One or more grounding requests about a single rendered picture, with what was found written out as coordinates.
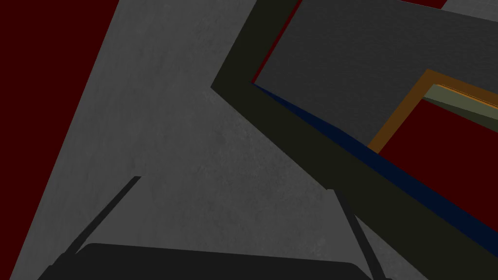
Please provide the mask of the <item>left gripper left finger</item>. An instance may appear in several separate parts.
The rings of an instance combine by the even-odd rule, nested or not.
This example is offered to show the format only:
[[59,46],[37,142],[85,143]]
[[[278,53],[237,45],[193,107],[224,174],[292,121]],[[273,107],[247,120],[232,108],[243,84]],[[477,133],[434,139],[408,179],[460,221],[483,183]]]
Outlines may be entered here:
[[89,236],[97,229],[104,219],[112,212],[118,203],[125,197],[130,189],[141,179],[141,176],[134,176],[128,183],[111,199],[111,201],[102,209],[102,211],[83,229],[77,238],[71,242],[64,255],[75,255],[82,247]]

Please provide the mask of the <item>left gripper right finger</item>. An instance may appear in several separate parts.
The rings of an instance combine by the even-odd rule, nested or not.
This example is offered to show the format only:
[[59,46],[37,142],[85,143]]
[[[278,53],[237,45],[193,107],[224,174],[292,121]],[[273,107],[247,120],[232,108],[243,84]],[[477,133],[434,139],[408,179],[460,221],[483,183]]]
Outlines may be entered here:
[[336,200],[338,201],[342,212],[344,213],[348,224],[356,238],[358,246],[364,256],[366,264],[369,268],[369,272],[371,274],[371,280],[385,280],[385,273],[383,271],[383,268],[376,254],[374,253],[373,248],[371,247],[363,229],[361,228],[358,219],[348,205],[346,198],[340,192],[334,191],[332,189],[327,189],[326,192],[327,194],[334,195]]

